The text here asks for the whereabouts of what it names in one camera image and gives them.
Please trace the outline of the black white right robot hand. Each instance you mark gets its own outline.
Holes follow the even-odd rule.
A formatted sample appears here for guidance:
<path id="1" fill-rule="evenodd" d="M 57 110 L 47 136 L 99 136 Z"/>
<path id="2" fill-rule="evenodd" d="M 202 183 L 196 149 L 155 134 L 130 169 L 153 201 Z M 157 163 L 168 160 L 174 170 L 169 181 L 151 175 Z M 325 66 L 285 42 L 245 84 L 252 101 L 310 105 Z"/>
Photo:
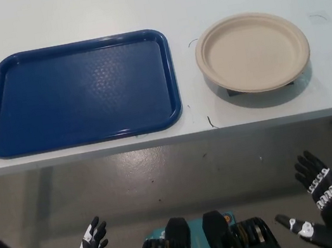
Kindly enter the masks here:
<path id="1" fill-rule="evenodd" d="M 320 211 L 323 224 L 278 214 L 276 222 L 301 240 L 320 248 L 332 248 L 332 170 L 309 151 L 295 163 L 295 178 L 305 187 Z"/>

